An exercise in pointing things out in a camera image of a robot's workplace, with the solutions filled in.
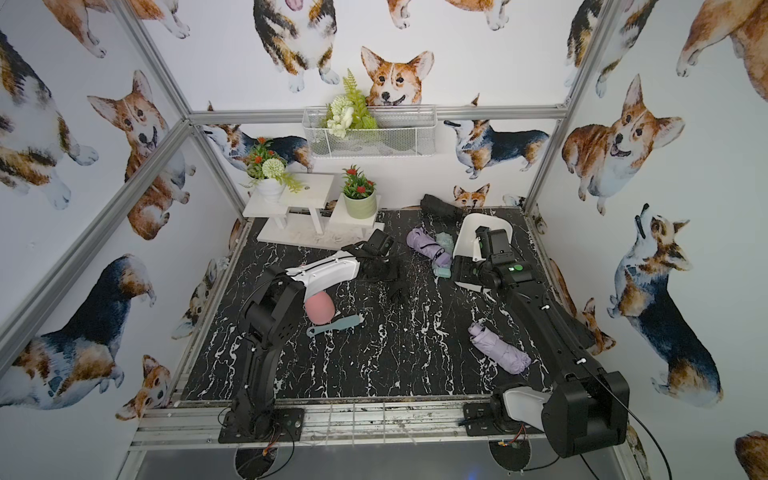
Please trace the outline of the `lilac umbrella front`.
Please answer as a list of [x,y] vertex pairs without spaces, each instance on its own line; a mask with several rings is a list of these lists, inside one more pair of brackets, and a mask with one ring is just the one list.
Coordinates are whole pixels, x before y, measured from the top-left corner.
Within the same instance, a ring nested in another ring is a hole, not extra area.
[[474,347],[509,374],[521,374],[531,365],[532,360],[528,354],[506,343],[484,325],[473,322],[468,333]]

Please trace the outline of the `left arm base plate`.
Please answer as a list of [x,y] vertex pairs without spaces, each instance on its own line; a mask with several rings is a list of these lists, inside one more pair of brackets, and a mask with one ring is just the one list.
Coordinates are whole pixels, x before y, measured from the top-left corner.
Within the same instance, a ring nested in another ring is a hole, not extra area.
[[238,416],[228,411],[222,422],[218,442],[242,444],[254,442],[288,441],[301,438],[305,409],[273,409],[256,415]]

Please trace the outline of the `lilac umbrella back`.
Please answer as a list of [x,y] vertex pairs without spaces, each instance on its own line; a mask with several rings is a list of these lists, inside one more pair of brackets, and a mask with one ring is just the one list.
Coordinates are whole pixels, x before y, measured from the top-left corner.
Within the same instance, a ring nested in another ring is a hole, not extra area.
[[422,228],[412,229],[407,234],[406,244],[431,261],[438,255],[439,246],[436,239],[428,235]]

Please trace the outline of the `white plastic storage box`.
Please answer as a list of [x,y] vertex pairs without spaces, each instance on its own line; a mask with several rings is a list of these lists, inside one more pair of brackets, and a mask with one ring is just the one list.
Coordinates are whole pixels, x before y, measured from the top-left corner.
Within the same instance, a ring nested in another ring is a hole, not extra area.
[[513,228],[499,217],[472,213],[467,215],[454,246],[451,279],[462,288],[473,292],[486,290],[480,270],[494,255],[513,258],[511,246]]

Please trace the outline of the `lilac umbrella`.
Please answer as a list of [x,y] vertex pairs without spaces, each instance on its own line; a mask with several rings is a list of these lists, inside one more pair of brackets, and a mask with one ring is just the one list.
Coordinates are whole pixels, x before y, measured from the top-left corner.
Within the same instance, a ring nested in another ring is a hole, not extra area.
[[506,343],[484,325],[473,322],[468,333],[474,347],[509,374],[521,374],[531,365],[532,360],[528,354]]
[[439,246],[436,239],[428,235],[422,228],[412,229],[407,234],[406,244],[431,261],[438,255]]

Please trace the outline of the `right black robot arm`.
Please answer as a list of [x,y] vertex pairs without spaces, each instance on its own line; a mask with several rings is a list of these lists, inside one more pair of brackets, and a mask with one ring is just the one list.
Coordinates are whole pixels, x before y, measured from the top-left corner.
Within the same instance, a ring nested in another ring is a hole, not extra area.
[[572,330],[575,318],[513,249],[511,235],[507,222],[471,214],[462,223],[453,252],[454,282],[469,290],[496,293],[527,331],[551,377],[550,392],[525,385],[504,391],[498,402],[502,419],[543,432],[562,458],[623,444],[629,414],[627,381],[589,355]]

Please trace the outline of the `mint green umbrella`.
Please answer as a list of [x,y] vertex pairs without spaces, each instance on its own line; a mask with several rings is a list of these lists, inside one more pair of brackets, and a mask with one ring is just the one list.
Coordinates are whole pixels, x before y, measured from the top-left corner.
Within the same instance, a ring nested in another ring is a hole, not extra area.
[[433,273],[438,278],[450,278],[454,239],[449,233],[440,232],[436,235],[436,242],[439,250],[438,255],[432,261]]

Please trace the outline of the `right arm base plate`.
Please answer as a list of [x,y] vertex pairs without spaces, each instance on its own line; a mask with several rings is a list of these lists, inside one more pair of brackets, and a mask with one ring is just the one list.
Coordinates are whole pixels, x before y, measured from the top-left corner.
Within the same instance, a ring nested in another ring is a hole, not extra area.
[[458,421],[470,437],[491,435],[516,435],[519,431],[528,434],[542,434],[533,425],[514,420],[504,407],[495,401],[464,403],[463,417]]

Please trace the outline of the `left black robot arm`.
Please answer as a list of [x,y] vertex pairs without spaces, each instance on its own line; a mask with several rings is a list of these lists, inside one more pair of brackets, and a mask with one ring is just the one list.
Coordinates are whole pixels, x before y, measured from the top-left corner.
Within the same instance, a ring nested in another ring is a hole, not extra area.
[[262,275],[240,310],[244,373],[222,422],[221,443],[263,441],[279,433],[274,381],[283,347],[304,319],[306,300],[337,284],[362,277],[392,282],[402,293],[395,239],[380,229],[369,239],[342,247],[304,266],[272,266]]

